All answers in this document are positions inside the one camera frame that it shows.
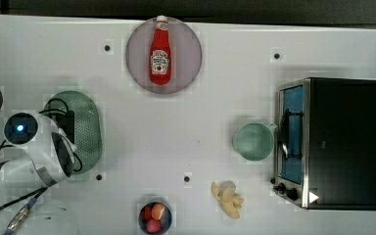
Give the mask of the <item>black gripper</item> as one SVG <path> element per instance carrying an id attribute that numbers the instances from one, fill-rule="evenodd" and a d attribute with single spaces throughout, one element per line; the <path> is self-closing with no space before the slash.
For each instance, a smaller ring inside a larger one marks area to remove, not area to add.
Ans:
<path id="1" fill-rule="evenodd" d="M 74 126 L 75 117 L 73 111 L 67 111 L 64 115 L 57 115 L 56 122 L 58 126 L 66 133 L 68 139 L 74 142 Z"/>

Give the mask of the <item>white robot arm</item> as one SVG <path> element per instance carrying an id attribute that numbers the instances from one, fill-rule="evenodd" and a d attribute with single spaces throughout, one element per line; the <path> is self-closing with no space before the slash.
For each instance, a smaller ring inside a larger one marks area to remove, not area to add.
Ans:
<path id="1" fill-rule="evenodd" d="M 4 125 L 0 163 L 0 235 L 78 235 L 70 207 L 49 196 L 71 177 L 75 146 L 52 119 L 17 113 Z"/>

